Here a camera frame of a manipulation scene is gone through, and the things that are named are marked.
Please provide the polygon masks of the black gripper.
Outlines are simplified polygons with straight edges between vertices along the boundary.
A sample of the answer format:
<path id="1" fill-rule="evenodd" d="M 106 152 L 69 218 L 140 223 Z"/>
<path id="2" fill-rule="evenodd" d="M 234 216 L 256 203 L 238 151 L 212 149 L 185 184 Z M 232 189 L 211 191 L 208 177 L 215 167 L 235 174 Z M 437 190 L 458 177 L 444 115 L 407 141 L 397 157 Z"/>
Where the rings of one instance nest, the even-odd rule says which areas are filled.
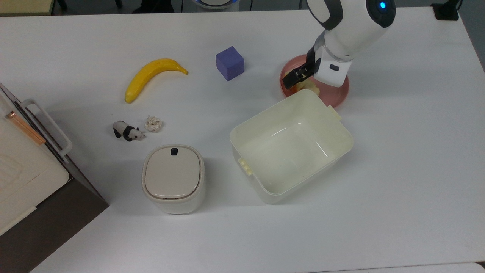
<path id="1" fill-rule="evenodd" d="M 316 59 L 315 59 L 315 49 L 314 46 L 310 48 L 305 57 L 305 64 L 297 67 L 288 73 L 284 74 L 282 77 L 282 84 L 284 88 L 291 89 L 298 83 L 301 83 L 315 73 L 316 69 Z"/>

